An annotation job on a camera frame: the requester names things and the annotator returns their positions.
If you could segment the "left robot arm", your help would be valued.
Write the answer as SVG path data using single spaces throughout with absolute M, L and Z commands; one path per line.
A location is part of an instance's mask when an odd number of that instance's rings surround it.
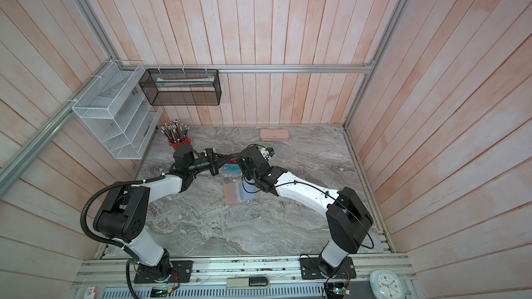
M 145 228 L 148 205 L 186 191 L 195 177 L 213 176 L 237 154 L 219 154 L 212 148 L 197 153 L 191 145 L 179 146 L 167 173 L 136 181 L 117 181 L 89 198 L 80 214 L 80 227 L 94 241 L 119 247 L 138 269 L 155 282 L 166 282 L 173 272 L 169 252 Z

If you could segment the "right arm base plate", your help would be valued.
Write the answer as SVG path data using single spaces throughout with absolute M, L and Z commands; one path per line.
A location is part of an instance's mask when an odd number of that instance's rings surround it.
M 346 256 L 337 267 L 331 267 L 321 257 L 302 256 L 299 258 L 301 277 L 304 280 L 355 279 L 356 272 L 351 257 Z

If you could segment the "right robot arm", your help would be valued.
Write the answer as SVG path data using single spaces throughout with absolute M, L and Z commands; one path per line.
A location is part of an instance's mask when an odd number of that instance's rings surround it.
M 349 187 L 342 190 L 325 188 L 305 181 L 283 167 L 271 166 L 267 158 L 272 148 L 250 145 L 236 157 L 245 181 L 263 192 L 292 199 L 325 217 L 330 239 L 318 257 L 300 260 L 301 267 L 321 278 L 332 278 L 342 268 L 347 257 L 371 239 L 369 231 L 374 224 L 357 193 Z

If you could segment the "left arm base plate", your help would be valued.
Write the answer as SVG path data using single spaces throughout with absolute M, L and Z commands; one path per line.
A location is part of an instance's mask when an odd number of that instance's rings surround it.
M 192 260 L 161 261 L 156 267 L 140 264 L 134 277 L 134 283 L 188 283 L 191 278 L 192 266 Z

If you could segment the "teal credit card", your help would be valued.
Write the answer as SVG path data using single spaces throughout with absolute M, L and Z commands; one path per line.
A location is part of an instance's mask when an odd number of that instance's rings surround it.
M 238 164 L 227 163 L 222 167 L 223 174 L 225 175 L 241 175 L 241 169 Z

